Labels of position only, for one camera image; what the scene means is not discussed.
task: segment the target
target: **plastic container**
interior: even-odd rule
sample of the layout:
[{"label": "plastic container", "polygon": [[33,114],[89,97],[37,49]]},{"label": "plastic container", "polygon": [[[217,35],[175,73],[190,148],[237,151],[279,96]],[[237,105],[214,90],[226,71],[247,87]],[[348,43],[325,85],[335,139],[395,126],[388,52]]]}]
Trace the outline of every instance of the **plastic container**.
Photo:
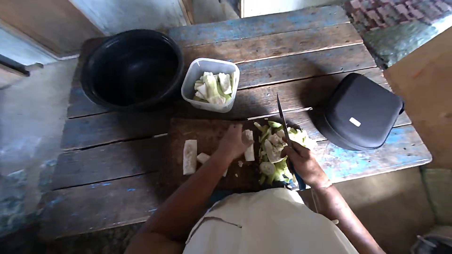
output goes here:
[{"label": "plastic container", "polygon": [[[192,100],[196,92],[194,88],[195,82],[199,80],[199,77],[201,77],[205,71],[212,72],[213,74],[223,72],[225,74],[231,75],[232,73],[234,73],[231,99],[224,105],[215,105]],[[219,113],[229,112],[234,105],[235,95],[237,94],[237,87],[239,86],[239,77],[239,68],[234,63],[210,58],[198,58],[194,60],[188,68],[187,75],[185,76],[184,82],[182,83],[182,98],[190,102],[191,105],[195,108]]]}]

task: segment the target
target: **knife handle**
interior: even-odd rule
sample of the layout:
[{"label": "knife handle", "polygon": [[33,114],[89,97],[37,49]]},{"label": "knife handle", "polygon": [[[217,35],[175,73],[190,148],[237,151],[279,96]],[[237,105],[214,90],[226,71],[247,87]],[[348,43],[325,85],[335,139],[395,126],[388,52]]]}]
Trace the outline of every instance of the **knife handle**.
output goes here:
[{"label": "knife handle", "polygon": [[293,174],[295,175],[295,179],[297,179],[298,187],[300,188],[300,190],[305,190],[306,189],[306,183],[305,183],[305,181],[303,181],[301,176],[295,171],[293,163],[290,161],[289,158],[287,159],[287,167],[289,167],[289,171],[293,172]]}]

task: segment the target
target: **person's left hand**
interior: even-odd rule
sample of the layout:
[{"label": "person's left hand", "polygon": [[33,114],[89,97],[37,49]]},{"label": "person's left hand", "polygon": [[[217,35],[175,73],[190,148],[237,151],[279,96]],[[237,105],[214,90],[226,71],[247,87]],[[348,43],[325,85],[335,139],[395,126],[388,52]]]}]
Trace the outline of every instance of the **person's left hand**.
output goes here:
[{"label": "person's left hand", "polygon": [[242,124],[231,124],[220,140],[215,154],[231,162],[240,157],[253,142],[242,133]]}]

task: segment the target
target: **white shirt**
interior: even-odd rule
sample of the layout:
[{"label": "white shirt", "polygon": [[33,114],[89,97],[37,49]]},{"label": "white shirt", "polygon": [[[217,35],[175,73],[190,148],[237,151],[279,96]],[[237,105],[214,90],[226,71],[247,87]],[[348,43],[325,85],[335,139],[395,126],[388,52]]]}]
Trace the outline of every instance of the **white shirt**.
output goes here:
[{"label": "white shirt", "polygon": [[323,215],[284,188],[233,194],[193,227],[184,254],[357,254]]}]

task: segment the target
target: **black plastic basin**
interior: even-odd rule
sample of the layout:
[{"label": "black plastic basin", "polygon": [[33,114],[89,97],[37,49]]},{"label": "black plastic basin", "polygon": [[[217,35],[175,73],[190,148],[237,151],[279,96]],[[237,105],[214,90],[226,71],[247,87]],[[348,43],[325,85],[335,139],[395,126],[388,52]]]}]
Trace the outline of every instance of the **black plastic basin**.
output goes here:
[{"label": "black plastic basin", "polygon": [[153,30],[131,30],[106,40],[87,59],[81,83],[101,106],[145,109],[181,87],[184,61],[179,46]]}]

